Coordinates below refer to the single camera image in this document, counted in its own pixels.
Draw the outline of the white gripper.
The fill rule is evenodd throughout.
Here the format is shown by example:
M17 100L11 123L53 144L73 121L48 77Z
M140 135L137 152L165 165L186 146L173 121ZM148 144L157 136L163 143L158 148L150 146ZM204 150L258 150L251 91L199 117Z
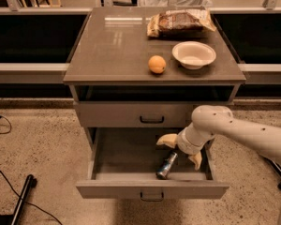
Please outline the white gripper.
M188 159L194 163L195 170L200 169L202 162L202 156L200 150L203 148L204 144L214 138L214 134L209 131L203 131L195 128L193 124L185 127L178 136L174 133L166 134L161 136L156 144L166 145L172 149L176 147L188 154Z

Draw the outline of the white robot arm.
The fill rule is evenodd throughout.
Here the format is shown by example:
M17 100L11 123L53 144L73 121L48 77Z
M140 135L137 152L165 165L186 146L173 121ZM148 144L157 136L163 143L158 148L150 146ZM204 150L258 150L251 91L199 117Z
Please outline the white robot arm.
M272 127L233 117L225 106L201 105L191 115L191 124L178 134L161 136L156 142L174 149L178 147L200 168L201 150L216 135L223 135L261 156L281 165L281 127Z

